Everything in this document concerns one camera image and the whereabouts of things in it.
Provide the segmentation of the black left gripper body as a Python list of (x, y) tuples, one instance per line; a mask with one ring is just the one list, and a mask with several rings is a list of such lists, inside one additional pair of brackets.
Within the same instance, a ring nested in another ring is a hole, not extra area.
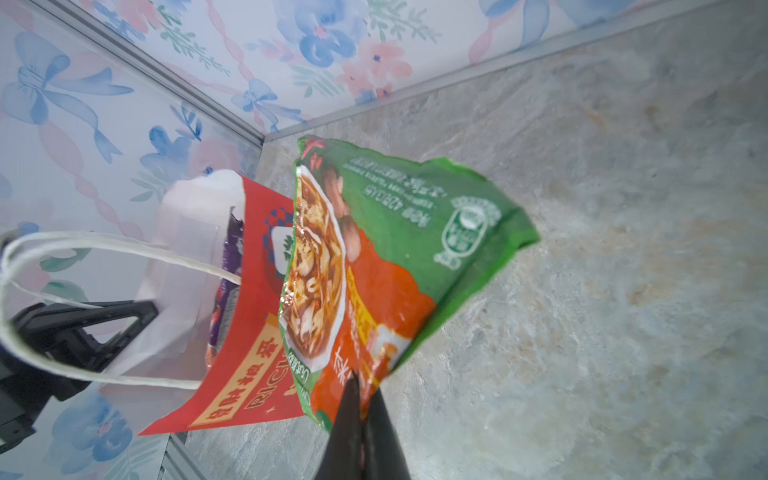
[(36, 432), (34, 423), (51, 398), (71, 397), (71, 385), (63, 377), (31, 367), (1, 348), (1, 453)]

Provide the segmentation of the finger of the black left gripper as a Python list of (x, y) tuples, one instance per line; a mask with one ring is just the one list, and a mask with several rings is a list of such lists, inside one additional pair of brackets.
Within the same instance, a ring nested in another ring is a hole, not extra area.
[(101, 372), (157, 317), (151, 301), (38, 303), (11, 323), (38, 353), (65, 365)]

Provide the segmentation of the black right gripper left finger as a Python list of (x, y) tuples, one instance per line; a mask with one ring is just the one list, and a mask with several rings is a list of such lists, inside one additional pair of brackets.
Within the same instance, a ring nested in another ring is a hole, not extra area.
[(355, 375), (346, 382), (342, 400), (315, 480), (360, 480), (363, 422), (360, 387)]

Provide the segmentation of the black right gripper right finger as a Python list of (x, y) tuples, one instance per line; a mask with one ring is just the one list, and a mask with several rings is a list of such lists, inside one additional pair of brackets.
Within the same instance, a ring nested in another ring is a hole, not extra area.
[(411, 480), (407, 461), (381, 390), (372, 397), (362, 427), (365, 480)]

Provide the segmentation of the red paper gift bag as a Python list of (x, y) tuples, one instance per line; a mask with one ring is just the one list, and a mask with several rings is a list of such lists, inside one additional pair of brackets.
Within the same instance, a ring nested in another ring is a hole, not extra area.
[[(244, 222), (240, 275), (222, 268), (230, 210)], [(132, 300), (151, 301), (157, 317), (103, 371), (65, 365), (38, 353), (1, 317), (1, 345), (36, 369), (88, 384), (141, 436), (297, 418), (302, 409), (283, 350), (277, 312), (292, 235), (292, 201), (231, 170), (179, 181), (165, 194), (153, 238), (95, 232), (43, 232), (8, 244), (1, 296), (19, 276), (58, 250), (99, 257), (96, 278), (123, 281), (129, 264), (144, 270)], [(240, 286), (224, 345), (208, 369), (205, 355), (222, 279)]]

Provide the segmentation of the purple Fox's berries bag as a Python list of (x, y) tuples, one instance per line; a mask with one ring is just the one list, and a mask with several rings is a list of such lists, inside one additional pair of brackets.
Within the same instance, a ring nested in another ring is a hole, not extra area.
[[(222, 268), (229, 273), (240, 275), (242, 272), (243, 240), (244, 222), (233, 214), (233, 210), (230, 210), (222, 256)], [(216, 295), (215, 308), (211, 317), (206, 347), (205, 361), (208, 369), (215, 363), (216, 357), (221, 351), (228, 335), (239, 291), (240, 286), (238, 284), (226, 279), (221, 280)]]

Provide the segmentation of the green orange soup packet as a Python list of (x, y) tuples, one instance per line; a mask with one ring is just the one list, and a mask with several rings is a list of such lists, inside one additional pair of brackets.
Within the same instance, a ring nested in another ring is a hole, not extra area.
[(448, 158), (415, 162), (314, 135), (298, 149), (279, 323), (302, 410), (331, 429), (350, 379), (367, 407), (539, 234), (490, 180)]

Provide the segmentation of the aluminium left corner post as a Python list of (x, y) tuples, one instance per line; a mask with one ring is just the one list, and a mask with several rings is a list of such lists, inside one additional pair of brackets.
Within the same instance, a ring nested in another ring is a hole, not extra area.
[(214, 99), (164, 66), (117, 32), (93, 18), (70, 1), (31, 0), (28, 4), (44, 12), (80, 37), (115, 56), (152, 83), (186, 101), (196, 110), (210, 116), (242, 140), (261, 149), (265, 137)]

